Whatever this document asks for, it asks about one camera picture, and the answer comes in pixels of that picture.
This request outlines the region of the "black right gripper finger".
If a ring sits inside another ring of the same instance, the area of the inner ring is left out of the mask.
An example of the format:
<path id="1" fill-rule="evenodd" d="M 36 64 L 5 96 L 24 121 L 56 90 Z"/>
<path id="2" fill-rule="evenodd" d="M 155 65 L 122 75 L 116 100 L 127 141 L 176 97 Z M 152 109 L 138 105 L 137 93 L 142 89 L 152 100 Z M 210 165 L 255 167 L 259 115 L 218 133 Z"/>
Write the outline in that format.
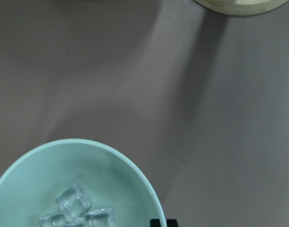
<path id="1" fill-rule="evenodd" d="M 166 220 L 167 227 L 178 227 L 178 222 L 176 219 L 167 219 Z M 150 227 L 161 227 L 160 219 L 151 219 Z"/>

